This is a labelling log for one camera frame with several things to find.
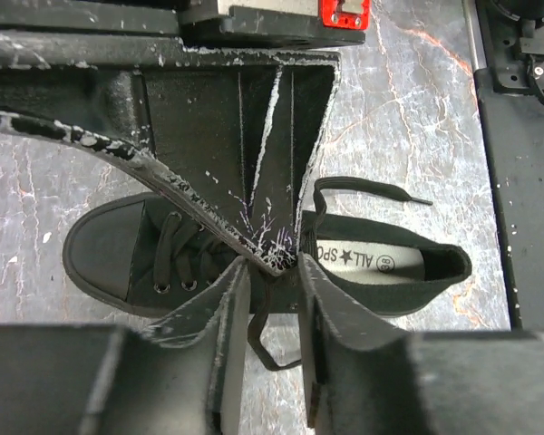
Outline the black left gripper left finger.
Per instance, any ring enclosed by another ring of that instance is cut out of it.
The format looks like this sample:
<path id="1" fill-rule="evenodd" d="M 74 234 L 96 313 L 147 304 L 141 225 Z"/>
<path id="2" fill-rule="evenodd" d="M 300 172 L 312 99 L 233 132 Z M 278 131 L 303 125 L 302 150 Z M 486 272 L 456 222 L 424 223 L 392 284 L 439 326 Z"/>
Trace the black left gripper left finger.
<path id="1" fill-rule="evenodd" d="M 235 434 L 250 304 L 248 262 L 133 331 L 0 325 L 0 434 Z"/>

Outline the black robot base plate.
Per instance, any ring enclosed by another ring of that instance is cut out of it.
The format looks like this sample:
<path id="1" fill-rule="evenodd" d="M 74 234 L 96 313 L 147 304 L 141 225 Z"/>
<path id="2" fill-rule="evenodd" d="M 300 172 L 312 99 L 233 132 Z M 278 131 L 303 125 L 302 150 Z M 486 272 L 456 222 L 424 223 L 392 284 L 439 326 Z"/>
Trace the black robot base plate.
<path id="1" fill-rule="evenodd" d="M 466 1 L 510 324 L 544 330 L 544 1 Z"/>

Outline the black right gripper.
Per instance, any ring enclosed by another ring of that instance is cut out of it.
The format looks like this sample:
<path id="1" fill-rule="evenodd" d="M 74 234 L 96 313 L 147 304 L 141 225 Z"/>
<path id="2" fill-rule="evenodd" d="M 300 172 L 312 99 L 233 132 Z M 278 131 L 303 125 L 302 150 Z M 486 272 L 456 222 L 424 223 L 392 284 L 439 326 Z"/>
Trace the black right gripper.
<path id="1" fill-rule="evenodd" d="M 364 43 L 370 10 L 368 1 L 0 1 L 0 70 L 136 71 L 104 75 L 111 138 L 3 110 L 0 133 L 91 153 L 280 276 L 296 263 L 303 195 L 340 81 L 333 50 Z"/>

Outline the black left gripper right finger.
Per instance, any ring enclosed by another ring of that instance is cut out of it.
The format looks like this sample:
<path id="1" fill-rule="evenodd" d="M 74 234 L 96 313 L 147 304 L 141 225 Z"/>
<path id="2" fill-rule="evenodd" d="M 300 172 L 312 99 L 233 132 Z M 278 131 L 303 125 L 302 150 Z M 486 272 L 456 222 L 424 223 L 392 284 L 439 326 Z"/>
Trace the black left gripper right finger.
<path id="1" fill-rule="evenodd" d="M 298 259 L 306 422 L 318 434 L 544 434 L 544 331 L 408 332 Z"/>

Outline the black canvas sneaker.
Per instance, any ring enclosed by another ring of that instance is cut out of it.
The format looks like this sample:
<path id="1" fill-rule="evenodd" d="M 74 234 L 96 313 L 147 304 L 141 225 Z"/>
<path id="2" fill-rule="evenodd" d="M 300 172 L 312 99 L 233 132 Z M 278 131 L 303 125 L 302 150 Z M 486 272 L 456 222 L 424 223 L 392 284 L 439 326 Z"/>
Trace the black canvas sneaker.
<path id="1" fill-rule="evenodd" d="M 158 318 L 213 284 L 235 251 L 167 199 L 146 192 L 82 216 L 63 245 L 63 266 L 92 298 Z M 329 279 L 372 312 L 414 313 L 471 275 L 459 246 L 355 217 L 327 215 L 315 256 Z"/>

